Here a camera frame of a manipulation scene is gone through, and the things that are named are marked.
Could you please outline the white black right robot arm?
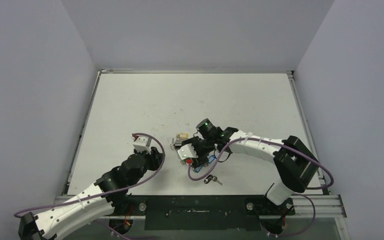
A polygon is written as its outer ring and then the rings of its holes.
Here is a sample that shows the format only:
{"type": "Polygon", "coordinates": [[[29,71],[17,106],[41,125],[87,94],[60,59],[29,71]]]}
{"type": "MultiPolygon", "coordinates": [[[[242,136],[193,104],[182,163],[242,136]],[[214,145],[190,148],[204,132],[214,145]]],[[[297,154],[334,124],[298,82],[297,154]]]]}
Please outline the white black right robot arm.
{"type": "Polygon", "coordinates": [[[207,164],[214,151],[242,154],[275,166],[279,180],[268,188],[262,201],[264,211],[270,215],[280,211],[293,194],[304,193],[320,166],[307,146],[293,135],[287,139],[265,138],[235,127],[222,129],[207,118],[196,130],[199,136],[183,140],[176,149],[179,159],[193,169],[207,164]]]}

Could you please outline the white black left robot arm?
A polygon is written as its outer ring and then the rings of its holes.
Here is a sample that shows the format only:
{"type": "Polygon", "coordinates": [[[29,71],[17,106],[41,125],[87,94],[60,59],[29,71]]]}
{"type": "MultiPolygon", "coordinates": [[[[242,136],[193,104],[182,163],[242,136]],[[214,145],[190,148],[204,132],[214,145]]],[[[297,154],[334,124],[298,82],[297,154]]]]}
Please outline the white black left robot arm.
{"type": "Polygon", "coordinates": [[[21,240],[62,240],[100,217],[124,215],[130,207],[128,190],[138,186],[146,172],[161,169],[165,153],[156,147],[134,150],[120,166],[104,173],[85,190],[46,211],[21,216],[21,240]]]}

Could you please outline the blue key tag plain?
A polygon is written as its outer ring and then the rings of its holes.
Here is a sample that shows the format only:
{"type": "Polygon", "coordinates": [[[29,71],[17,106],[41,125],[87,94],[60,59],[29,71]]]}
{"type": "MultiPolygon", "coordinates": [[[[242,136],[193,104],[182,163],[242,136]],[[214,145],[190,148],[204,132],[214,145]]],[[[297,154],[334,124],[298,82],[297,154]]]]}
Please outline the blue key tag plain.
{"type": "Polygon", "coordinates": [[[214,160],[216,160],[217,157],[215,155],[209,155],[207,157],[207,162],[204,164],[205,166],[208,166],[209,164],[211,164],[214,160]]]}

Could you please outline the yellow key tag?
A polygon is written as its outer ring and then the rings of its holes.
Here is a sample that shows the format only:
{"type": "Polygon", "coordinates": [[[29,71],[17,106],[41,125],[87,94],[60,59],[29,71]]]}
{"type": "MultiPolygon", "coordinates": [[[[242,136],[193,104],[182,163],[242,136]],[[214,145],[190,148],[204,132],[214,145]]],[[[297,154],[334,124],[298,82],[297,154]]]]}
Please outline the yellow key tag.
{"type": "Polygon", "coordinates": [[[177,139],[188,139],[189,138],[189,134],[188,133],[178,133],[176,135],[176,138],[177,139]]]}

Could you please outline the blue key tag white label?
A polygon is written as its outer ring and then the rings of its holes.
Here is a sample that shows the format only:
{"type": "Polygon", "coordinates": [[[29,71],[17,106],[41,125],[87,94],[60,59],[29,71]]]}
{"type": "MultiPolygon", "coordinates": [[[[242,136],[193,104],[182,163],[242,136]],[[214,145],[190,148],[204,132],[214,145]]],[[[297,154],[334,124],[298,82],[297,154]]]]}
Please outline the blue key tag white label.
{"type": "Polygon", "coordinates": [[[193,172],[194,173],[199,173],[201,170],[202,170],[203,166],[200,166],[200,167],[196,167],[196,168],[193,168],[193,172]]]}

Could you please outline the black key tag with key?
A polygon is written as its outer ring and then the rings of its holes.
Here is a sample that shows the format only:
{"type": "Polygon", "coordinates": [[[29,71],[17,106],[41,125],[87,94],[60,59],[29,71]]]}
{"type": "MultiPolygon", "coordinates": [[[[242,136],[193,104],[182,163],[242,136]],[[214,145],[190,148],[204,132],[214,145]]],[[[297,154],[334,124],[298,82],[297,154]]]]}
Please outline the black key tag with key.
{"type": "Polygon", "coordinates": [[[204,183],[205,183],[205,184],[209,184],[210,182],[218,183],[218,184],[221,185],[221,186],[223,185],[223,183],[220,182],[220,181],[218,180],[218,177],[215,176],[215,175],[212,175],[212,174],[209,174],[209,175],[204,179],[204,183]]]}

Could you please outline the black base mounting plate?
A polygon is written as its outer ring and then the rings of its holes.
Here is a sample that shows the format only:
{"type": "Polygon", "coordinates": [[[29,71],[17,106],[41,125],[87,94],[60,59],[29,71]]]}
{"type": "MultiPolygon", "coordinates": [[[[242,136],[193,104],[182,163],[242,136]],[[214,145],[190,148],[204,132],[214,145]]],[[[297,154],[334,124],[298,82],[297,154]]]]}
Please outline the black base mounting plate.
{"type": "Polygon", "coordinates": [[[130,195],[111,220],[143,220],[146,231],[259,231],[295,215],[293,200],[275,205],[264,195],[130,195]]]}

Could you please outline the aluminium table frame rail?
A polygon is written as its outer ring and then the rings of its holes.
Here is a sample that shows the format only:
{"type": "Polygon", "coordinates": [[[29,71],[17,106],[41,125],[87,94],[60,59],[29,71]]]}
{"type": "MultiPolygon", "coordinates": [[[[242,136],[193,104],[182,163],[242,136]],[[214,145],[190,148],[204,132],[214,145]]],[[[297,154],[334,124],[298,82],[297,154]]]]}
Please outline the aluminium table frame rail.
{"type": "Polygon", "coordinates": [[[293,195],[281,205],[274,205],[263,195],[131,195],[125,213],[111,213],[101,218],[145,219],[160,212],[171,217],[177,213],[253,216],[275,219],[285,214],[291,218],[341,218],[345,208],[339,195],[293,195]]]}

